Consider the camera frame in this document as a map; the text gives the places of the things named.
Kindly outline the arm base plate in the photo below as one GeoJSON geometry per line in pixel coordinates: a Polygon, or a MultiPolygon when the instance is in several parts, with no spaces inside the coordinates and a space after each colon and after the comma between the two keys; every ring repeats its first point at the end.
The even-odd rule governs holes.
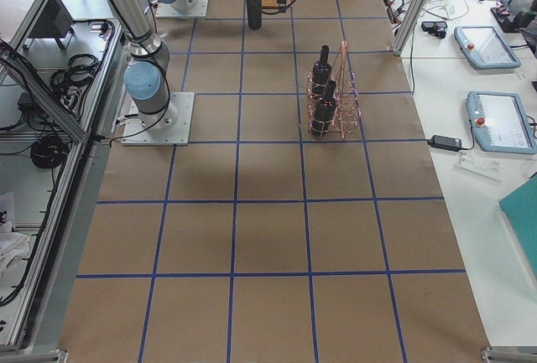
{"type": "Polygon", "coordinates": [[[189,143],[194,92],[172,92],[168,108],[159,115],[138,112],[131,101],[129,118],[121,135],[121,144],[128,146],[185,146],[189,143]]]}
{"type": "Polygon", "coordinates": [[[176,0],[174,3],[159,3],[156,18],[196,19],[205,18],[209,0],[176,0]]]}

